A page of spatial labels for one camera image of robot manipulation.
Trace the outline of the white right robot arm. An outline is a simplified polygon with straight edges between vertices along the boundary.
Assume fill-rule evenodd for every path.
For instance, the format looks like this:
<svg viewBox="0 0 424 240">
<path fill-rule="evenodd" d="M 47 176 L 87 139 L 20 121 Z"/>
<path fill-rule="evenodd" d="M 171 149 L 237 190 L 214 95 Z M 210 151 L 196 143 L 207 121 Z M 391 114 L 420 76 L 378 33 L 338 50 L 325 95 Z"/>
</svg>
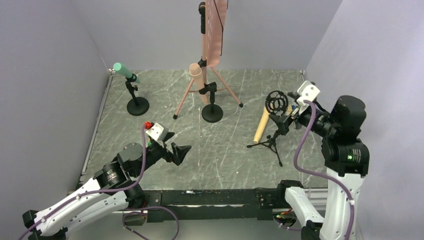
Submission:
<svg viewBox="0 0 424 240">
<path fill-rule="evenodd" d="M 277 192 L 293 210 L 300 224 L 303 240 L 354 240 L 356 238 L 357 201 L 368 174 L 370 152 L 359 139 L 366 119 L 365 103 L 351 95 L 340 96 L 331 112 L 321 109 L 312 100 L 301 100 L 301 113 L 275 116 L 274 122 L 283 134 L 291 124 L 304 126 L 294 156 L 293 165 L 301 173 L 327 180 L 325 214 L 321 215 L 306 195 L 302 183 L 282 180 Z M 302 168 L 298 158 L 309 133 L 321 137 L 321 153 L 325 173 Z"/>
</svg>

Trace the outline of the black shock mount tripod stand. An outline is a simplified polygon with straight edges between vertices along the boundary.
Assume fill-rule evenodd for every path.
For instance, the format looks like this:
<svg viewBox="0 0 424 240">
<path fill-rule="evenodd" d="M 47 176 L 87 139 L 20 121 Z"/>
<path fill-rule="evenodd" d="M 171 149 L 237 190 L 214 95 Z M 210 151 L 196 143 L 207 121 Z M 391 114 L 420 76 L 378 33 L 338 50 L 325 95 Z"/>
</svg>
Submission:
<svg viewBox="0 0 424 240">
<path fill-rule="evenodd" d="M 271 91 L 265 98 L 264 106 L 266 107 L 269 113 L 268 115 L 269 119 L 273 120 L 277 126 L 278 117 L 282 117 L 286 113 L 287 108 L 289 107 L 288 97 L 284 92 L 280 90 Z M 277 127 L 277 130 L 274 132 L 273 136 L 271 135 L 266 136 L 266 141 L 250 144 L 250 145 L 247 145 L 246 147 L 252 148 L 252 147 L 261 145 L 268 148 L 269 150 L 271 150 L 273 153 L 276 154 L 278 164 L 280 167 L 282 167 L 283 163 L 280 159 L 278 149 L 277 149 L 277 142 L 276 142 L 278 136 L 280 136 L 280 134 L 278 132 L 278 127 Z"/>
</svg>

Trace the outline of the yellow microphone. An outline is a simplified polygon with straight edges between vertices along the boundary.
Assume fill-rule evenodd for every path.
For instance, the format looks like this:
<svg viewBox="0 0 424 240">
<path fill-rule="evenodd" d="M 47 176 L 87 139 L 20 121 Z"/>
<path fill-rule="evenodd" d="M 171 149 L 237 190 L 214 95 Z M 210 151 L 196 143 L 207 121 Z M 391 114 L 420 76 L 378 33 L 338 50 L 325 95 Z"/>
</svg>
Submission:
<svg viewBox="0 0 424 240">
<path fill-rule="evenodd" d="M 257 126 L 256 132 L 253 137 L 253 142 L 255 144 L 261 141 L 261 138 L 267 126 L 268 120 L 269 120 L 269 112 L 267 111 L 267 108 L 264 106 L 262 116 L 260 118 L 259 124 Z"/>
</svg>

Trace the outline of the pink microphone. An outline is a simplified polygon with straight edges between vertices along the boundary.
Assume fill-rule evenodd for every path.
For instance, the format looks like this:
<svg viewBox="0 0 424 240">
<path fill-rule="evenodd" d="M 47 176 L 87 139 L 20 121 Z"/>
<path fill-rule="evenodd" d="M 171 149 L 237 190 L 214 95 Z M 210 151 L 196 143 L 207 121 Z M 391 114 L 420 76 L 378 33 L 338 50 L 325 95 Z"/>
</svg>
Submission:
<svg viewBox="0 0 424 240">
<path fill-rule="evenodd" d="M 203 81 L 203 73 L 202 73 L 202 68 L 200 67 L 200 65 L 198 63 L 192 63 L 189 66 L 189 74 L 193 80 L 193 82 L 195 83 L 200 99 L 202 100 L 202 102 L 207 105 L 209 103 L 208 97 L 206 94 L 201 94 L 199 92 L 199 90 L 203 89 L 205 87 L 204 81 Z"/>
</svg>

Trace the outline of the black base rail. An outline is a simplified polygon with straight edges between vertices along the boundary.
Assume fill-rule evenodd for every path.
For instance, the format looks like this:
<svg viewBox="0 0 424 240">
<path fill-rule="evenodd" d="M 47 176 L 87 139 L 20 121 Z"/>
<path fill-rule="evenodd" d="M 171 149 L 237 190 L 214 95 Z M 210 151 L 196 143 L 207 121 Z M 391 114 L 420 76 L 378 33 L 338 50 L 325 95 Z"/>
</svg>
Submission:
<svg viewBox="0 0 424 240">
<path fill-rule="evenodd" d="M 148 223 L 178 220 L 273 220 L 290 205 L 276 188 L 144 191 Z"/>
</svg>

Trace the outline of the black round-base mic stand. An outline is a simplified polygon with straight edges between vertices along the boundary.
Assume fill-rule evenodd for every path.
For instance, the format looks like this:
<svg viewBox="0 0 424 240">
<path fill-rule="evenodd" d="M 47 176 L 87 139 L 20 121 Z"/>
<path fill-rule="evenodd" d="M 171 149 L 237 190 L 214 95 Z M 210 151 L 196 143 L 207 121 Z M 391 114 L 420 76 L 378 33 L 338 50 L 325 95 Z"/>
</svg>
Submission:
<svg viewBox="0 0 424 240">
<path fill-rule="evenodd" d="M 223 117 L 223 110 L 219 105 L 215 104 L 215 93 L 218 91 L 216 82 L 211 82 L 205 84 L 204 88 L 200 89 L 198 92 L 201 95 L 209 94 L 209 104 L 203 107 L 201 116 L 208 123 L 217 123 Z"/>
<path fill-rule="evenodd" d="M 132 85 L 138 80 L 137 76 L 133 73 L 131 77 L 126 77 L 125 86 L 130 93 L 132 99 L 128 101 L 126 109 L 132 116 L 141 116 L 145 114 L 150 107 L 149 101 L 141 96 L 136 96 L 135 92 L 138 91 L 137 85 Z"/>
</svg>

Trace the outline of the teal microphone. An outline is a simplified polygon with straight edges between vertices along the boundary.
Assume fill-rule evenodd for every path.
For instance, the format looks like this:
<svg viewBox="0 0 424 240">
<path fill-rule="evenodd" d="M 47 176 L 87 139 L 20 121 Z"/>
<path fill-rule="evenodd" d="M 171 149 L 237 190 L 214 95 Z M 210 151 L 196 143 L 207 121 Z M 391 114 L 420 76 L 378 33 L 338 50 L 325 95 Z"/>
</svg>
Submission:
<svg viewBox="0 0 424 240">
<path fill-rule="evenodd" d="M 124 64 L 120 62 L 114 63 L 113 70 L 116 74 L 124 76 L 130 82 L 141 82 L 140 79 L 132 71 L 130 71 Z"/>
</svg>

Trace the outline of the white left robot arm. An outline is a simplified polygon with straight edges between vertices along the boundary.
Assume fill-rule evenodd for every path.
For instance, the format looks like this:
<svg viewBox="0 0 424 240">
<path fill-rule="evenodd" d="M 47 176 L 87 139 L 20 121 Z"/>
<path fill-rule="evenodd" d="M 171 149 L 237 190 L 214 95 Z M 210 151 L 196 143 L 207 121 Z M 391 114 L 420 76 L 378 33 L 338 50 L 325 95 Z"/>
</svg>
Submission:
<svg viewBox="0 0 424 240">
<path fill-rule="evenodd" d="M 65 240 L 83 224 L 92 223 L 115 211 L 142 213 L 147 209 L 159 209 L 153 197 L 144 193 L 140 181 L 145 171 L 165 160 L 179 166 L 190 145 L 171 143 L 148 138 L 145 142 L 131 142 L 105 164 L 85 184 L 58 203 L 44 210 L 28 210 L 22 215 L 26 227 L 19 239 Z"/>
</svg>

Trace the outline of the pink music stand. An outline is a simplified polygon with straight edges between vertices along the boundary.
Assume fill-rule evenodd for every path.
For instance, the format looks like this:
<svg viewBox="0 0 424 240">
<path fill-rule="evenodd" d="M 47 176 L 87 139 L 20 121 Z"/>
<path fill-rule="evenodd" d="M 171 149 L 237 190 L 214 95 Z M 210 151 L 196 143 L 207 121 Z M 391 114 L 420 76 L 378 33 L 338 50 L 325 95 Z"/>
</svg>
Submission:
<svg viewBox="0 0 424 240">
<path fill-rule="evenodd" d="M 243 107 L 244 104 L 236 96 L 233 90 L 230 88 L 228 83 L 223 79 L 216 69 L 216 65 L 219 64 L 220 58 L 223 51 L 223 34 L 224 26 L 228 10 L 227 0 L 205 0 L 202 1 L 198 6 L 200 14 L 200 33 L 202 36 L 202 54 L 201 59 L 197 62 L 202 69 L 202 79 L 204 85 L 208 83 L 207 70 L 211 69 L 214 74 L 218 77 L 221 83 L 224 85 L 223 90 L 227 90 L 232 97 L 236 100 L 239 107 Z M 183 97 L 173 115 L 173 119 L 177 119 L 179 112 L 185 102 L 188 93 L 192 93 L 192 85 L 195 84 L 190 76 L 190 82 L 186 88 Z M 207 92 L 208 104 L 210 103 L 210 93 Z"/>
</svg>

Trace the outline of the beige toy car blue wheels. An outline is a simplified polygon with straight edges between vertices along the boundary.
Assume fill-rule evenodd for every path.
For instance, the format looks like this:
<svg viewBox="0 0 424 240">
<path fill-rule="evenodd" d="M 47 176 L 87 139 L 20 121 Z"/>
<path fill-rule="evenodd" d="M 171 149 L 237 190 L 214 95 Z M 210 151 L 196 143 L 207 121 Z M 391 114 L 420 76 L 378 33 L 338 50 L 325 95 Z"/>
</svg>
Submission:
<svg viewBox="0 0 424 240">
<path fill-rule="evenodd" d="M 294 104 L 288 106 L 285 115 L 294 118 L 297 115 L 297 106 Z"/>
</svg>

